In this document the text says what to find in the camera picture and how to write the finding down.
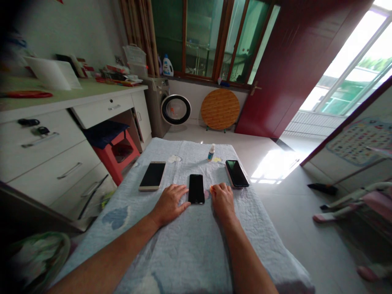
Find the window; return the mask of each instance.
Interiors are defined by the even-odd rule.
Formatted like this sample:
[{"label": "window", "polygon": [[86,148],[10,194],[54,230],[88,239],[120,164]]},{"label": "window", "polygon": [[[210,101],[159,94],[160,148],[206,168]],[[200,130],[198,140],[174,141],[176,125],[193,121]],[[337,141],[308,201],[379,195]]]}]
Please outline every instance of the window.
[{"label": "window", "polygon": [[248,88],[280,7],[270,0],[151,0],[158,54],[175,76]]},{"label": "window", "polygon": [[376,0],[300,110],[348,116],[392,74],[392,6]]}]

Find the light blue tablecloth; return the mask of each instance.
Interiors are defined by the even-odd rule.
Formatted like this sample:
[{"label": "light blue tablecloth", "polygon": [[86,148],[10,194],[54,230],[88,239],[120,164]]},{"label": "light blue tablecloth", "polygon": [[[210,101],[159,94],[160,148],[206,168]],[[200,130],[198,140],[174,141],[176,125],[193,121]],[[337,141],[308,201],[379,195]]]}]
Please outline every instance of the light blue tablecloth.
[{"label": "light blue tablecloth", "polygon": [[[202,174],[204,188],[229,182],[227,159],[238,159],[231,145],[216,145],[208,162],[210,145],[154,138],[137,160],[112,199],[67,261],[57,281],[113,241],[149,213],[163,189],[172,183],[189,184],[190,174]],[[172,155],[180,161],[172,162]],[[139,192],[151,161],[168,161],[156,192]],[[179,218],[160,229],[136,257],[116,293],[232,293],[229,252],[211,197],[204,205],[190,206]],[[313,293],[305,268],[283,246],[260,198],[252,186],[234,190],[236,214],[263,265],[280,293]]]}]

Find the tiled floor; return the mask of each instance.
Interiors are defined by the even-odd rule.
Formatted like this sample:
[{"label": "tiled floor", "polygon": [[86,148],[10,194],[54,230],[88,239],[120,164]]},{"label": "tiled floor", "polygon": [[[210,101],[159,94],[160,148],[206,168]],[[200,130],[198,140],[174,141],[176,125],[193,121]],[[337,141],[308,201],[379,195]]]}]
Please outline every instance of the tiled floor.
[{"label": "tiled floor", "polygon": [[357,275],[356,263],[367,259],[345,232],[336,224],[313,223],[312,215],[328,199],[306,186],[314,179],[298,166],[301,155],[283,151],[269,138],[195,125],[171,127],[164,139],[233,145],[283,243],[308,270],[317,293],[391,293],[388,283],[367,283]]}]

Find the hand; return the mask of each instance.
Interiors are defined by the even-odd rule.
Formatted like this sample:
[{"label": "hand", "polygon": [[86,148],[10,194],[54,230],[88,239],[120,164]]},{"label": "hand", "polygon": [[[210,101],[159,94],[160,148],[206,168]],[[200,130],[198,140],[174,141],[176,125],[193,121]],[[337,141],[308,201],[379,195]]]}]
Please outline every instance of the hand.
[{"label": "hand", "polygon": [[178,206],[181,197],[188,191],[186,185],[175,184],[163,190],[154,209],[149,214],[159,228],[175,220],[191,205],[190,202],[185,202]]},{"label": "hand", "polygon": [[233,191],[225,183],[214,185],[212,189],[212,205],[222,224],[235,220]]}]

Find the phone screen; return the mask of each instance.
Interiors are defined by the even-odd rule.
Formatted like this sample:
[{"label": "phone screen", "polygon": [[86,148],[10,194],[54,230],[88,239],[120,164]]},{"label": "phone screen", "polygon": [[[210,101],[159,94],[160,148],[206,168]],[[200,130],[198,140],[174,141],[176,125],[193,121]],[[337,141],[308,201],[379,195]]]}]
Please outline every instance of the phone screen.
[{"label": "phone screen", "polygon": [[234,186],[237,187],[249,186],[249,182],[246,179],[238,160],[227,160],[226,165],[229,170]]},{"label": "phone screen", "polygon": [[166,163],[150,163],[144,174],[141,187],[159,187]]},{"label": "phone screen", "polygon": [[192,204],[204,204],[203,175],[192,174],[189,176],[188,201]]}]

